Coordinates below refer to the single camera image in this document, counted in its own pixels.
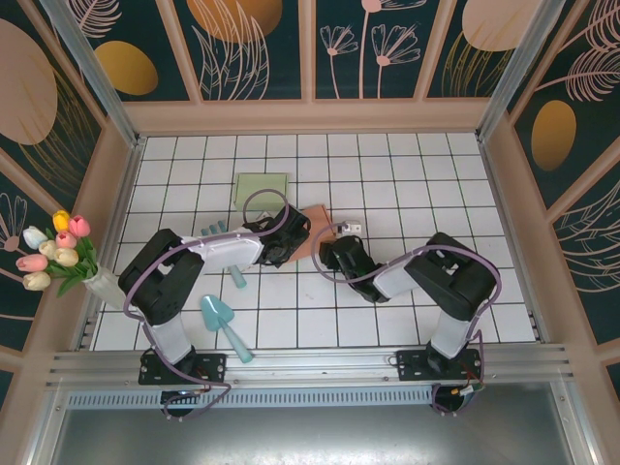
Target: green square block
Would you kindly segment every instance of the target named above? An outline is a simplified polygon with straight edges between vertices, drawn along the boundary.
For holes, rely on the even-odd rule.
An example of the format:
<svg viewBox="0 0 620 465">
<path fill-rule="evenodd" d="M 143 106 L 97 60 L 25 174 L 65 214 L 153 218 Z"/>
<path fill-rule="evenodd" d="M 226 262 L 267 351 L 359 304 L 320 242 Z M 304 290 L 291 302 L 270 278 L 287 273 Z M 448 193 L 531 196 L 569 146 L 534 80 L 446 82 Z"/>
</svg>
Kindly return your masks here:
<svg viewBox="0 0 620 465">
<path fill-rule="evenodd" d="M 286 197 L 288 185 L 288 176 L 285 173 L 242 172 L 237 176 L 234 185 L 234 206 L 237 211 L 241 211 L 248 197 L 261 189 L 275 189 Z M 248 210 L 279 210 L 283 206 L 284 202 L 277 194 L 267 192 L 255 196 L 248 204 Z"/>
</svg>

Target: white tiled floor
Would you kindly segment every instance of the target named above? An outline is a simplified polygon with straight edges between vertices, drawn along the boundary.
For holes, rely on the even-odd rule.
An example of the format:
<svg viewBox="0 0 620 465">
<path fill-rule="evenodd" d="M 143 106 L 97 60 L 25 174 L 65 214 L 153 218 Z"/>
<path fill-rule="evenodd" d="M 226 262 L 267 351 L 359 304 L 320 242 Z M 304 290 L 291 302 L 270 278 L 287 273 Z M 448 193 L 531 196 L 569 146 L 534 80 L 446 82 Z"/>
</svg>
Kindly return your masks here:
<svg viewBox="0 0 620 465">
<path fill-rule="evenodd" d="M 487 342 L 531 342 L 534 331 L 472 134 L 330 134 L 149 139 L 130 202 L 114 272 L 158 229 L 199 235 L 218 220 L 241 224 L 231 191 L 239 172 L 286 172 L 289 200 L 323 203 L 333 221 L 358 220 L 377 262 L 423 245 L 436 231 L 454 236 L 501 268 L 504 290 L 480 321 Z M 199 349 L 229 349 L 204 327 L 200 299 L 213 294 L 235 310 L 231 327 L 250 349 L 425 344 L 439 307 L 422 290 L 373 305 L 318 274 L 310 259 L 279 269 L 251 266 L 246 288 L 227 273 L 204 275 L 182 321 Z M 94 349 L 144 350 L 135 322 L 100 315 Z"/>
</svg>

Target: ventilated metal strip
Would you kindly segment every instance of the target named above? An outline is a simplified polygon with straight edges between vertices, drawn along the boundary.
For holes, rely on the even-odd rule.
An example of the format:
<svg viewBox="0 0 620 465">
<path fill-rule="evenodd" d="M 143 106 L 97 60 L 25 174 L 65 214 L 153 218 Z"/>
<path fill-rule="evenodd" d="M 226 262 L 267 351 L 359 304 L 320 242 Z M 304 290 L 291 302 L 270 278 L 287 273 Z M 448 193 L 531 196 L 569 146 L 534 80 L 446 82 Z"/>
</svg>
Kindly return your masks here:
<svg viewBox="0 0 620 465">
<path fill-rule="evenodd" d="M 68 410 L 142 410 L 161 409 L 162 392 L 144 390 L 132 392 L 77 391 L 69 396 Z M 206 393 L 193 399 L 183 399 L 171 408 L 203 406 L 216 393 Z M 275 408 L 275 407 L 354 407 L 368 405 L 430 404 L 431 386 L 409 387 L 340 387 L 291 389 L 233 390 L 217 408 Z"/>
</svg>

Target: toy shovel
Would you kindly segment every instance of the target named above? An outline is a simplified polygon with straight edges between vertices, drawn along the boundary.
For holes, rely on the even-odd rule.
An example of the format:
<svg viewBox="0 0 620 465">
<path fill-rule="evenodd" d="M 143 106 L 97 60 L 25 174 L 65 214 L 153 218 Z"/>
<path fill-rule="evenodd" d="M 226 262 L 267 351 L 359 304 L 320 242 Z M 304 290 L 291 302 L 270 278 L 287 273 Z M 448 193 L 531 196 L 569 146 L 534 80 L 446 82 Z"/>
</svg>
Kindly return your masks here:
<svg viewBox="0 0 620 465">
<path fill-rule="evenodd" d="M 252 361 L 253 356 L 250 354 L 250 351 L 246 349 L 243 341 L 228 326 L 228 322 L 234 318 L 234 311 L 231 307 L 215 295 L 205 295 L 201 300 L 201 310 L 206 328 L 209 331 L 217 331 L 222 328 L 239 359 L 243 363 Z"/>
</svg>

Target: white vase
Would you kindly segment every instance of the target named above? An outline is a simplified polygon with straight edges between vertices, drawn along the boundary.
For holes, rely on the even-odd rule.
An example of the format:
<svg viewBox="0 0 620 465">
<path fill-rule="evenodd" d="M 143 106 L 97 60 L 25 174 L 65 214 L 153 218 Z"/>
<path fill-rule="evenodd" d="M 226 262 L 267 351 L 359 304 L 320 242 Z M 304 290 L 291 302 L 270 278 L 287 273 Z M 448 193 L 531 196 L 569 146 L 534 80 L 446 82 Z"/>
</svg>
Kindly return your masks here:
<svg viewBox="0 0 620 465">
<path fill-rule="evenodd" d="M 125 293 L 118 287 L 118 278 L 104 266 L 97 263 L 97 274 L 82 281 L 86 289 L 100 298 L 107 305 L 117 310 L 123 309 Z"/>
</svg>

